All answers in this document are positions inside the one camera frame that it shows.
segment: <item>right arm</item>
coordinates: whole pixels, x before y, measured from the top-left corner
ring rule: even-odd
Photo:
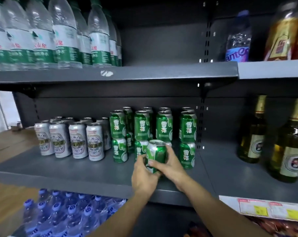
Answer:
[[[268,237],[270,236],[246,217],[214,198],[205,188],[193,180],[183,169],[173,149],[166,145],[166,164],[150,160],[149,165],[159,169],[189,198],[198,216],[214,237]]]

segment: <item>water bottle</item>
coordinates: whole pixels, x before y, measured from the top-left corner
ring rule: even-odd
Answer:
[[[81,14],[81,10],[79,8],[78,3],[72,0],[70,2],[70,6],[72,8],[75,20],[77,22],[80,60],[82,63],[82,67],[91,67],[91,39],[88,32],[88,25],[86,24],[86,21]]]
[[[121,34],[118,30],[117,25],[114,23],[116,36],[117,36],[117,56],[118,56],[118,66],[122,66],[122,40]]]
[[[93,66],[111,66],[109,29],[99,0],[91,0],[92,9],[88,18]]]
[[[37,229],[40,237],[52,237],[50,208],[45,201],[39,202],[37,206]]]
[[[107,203],[102,200],[100,195],[96,195],[93,201],[93,208],[95,215],[99,219],[100,224],[104,223],[107,219]]]
[[[38,200],[37,202],[48,201],[49,199],[49,192],[47,189],[40,189],[38,191]]]
[[[58,68],[52,18],[42,0],[29,0],[26,13],[31,26],[36,65],[39,69]]]
[[[58,202],[60,202],[61,205],[64,205],[65,200],[64,200],[64,198],[61,196],[60,191],[56,191],[56,190],[54,190],[54,191],[52,191],[52,196],[51,196],[51,199],[50,199],[50,201],[49,201],[49,205],[50,205],[50,206],[53,206],[54,204],[56,204],[56,203],[58,203]]]
[[[5,0],[3,17],[6,23],[7,37],[11,41],[10,50],[13,63],[19,70],[36,69],[29,21],[18,0]]]
[[[88,206],[90,203],[90,199],[85,194],[79,194],[79,200],[78,200],[78,209],[79,211],[84,211],[84,209]]]
[[[230,29],[226,45],[226,61],[247,62],[251,42],[249,11],[238,13]]]
[[[108,214],[107,218],[111,217],[125,203],[126,203],[126,199],[112,198],[110,205],[107,206],[107,214]]]
[[[68,237],[83,237],[82,212],[76,205],[68,208],[67,230]]]
[[[66,237],[67,236],[67,209],[56,203],[52,207],[51,223],[52,223],[52,234],[54,237]]]
[[[109,30],[109,48],[110,48],[110,59],[112,66],[118,66],[118,54],[117,54],[117,35],[116,30],[112,21],[112,17],[107,9],[103,9],[105,17],[107,19],[108,30]]]
[[[50,0],[48,11],[53,21],[59,68],[82,68],[73,11],[67,0]]]
[[[95,215],[92,205],[88,205],[83,211],[83,233],[88,235],[100,225],[98,217]]]
[[[35,237],[39,235],[37,227],[36,205],[32,199],[24,202],[23,224],[27,237]]]
[[[77,202],[78,202],[78,200],[74,193],[72,193],[72,192],[66,193],[66,199],[65,199],[66,209],[68,209],[70,207],[70,205],[76,205]]]

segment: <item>person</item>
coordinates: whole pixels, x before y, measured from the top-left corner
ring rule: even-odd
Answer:
[[[202,222],[214,237],[267,237],[267,232],[246,217],[231,209],[194,181],[183,169],[172,147],[166,145],[167,163],[149,160],[148,164],[160,170],[190,200]],[[131,235],[136,220],[155,191],[160,172],[151,173],[138,156],[131,178],[134,195],[90,237],[127,237]]]

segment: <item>green and white label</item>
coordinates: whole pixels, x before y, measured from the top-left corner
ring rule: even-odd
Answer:
[[[259,158],[263,146],[264,135],[252,135],[248,157]]]
[[[81,62],[84,65],[92,64],[92,54],[91,54],[91,39],[87,36],[78,35],[79,40],[79,50]]]
[[[37,62],[57,63],[54,33],[43,29],[31,29],[34,54]]]
[[[109,36],[104,33],[90,34],[93,64],[111,64]]]
[[[117,44],[116,41],[109,40],[110,59],[112,66],[118,66]]]
[[[77,30],[70,26],[53,25],[58,61],[79,62]]]
[[[118,66],[122,66],[122,47],[117,46]]]
[[[0,31],[0,63],[11,63],[10,41],[6,32]]]
[[[285,148],[280,174],[289,177],[298,176],[298,148]]]
[[[35,63],[34,44],[29,31],[8,28],[7,37],[11,42],[10,56],[14,63]]]

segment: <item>bottle with purple label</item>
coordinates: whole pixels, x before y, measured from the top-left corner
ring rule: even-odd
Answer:
[[[225,61],[247,62],[251,37],[249,11],[243,10],[238,13],[230,28]]]

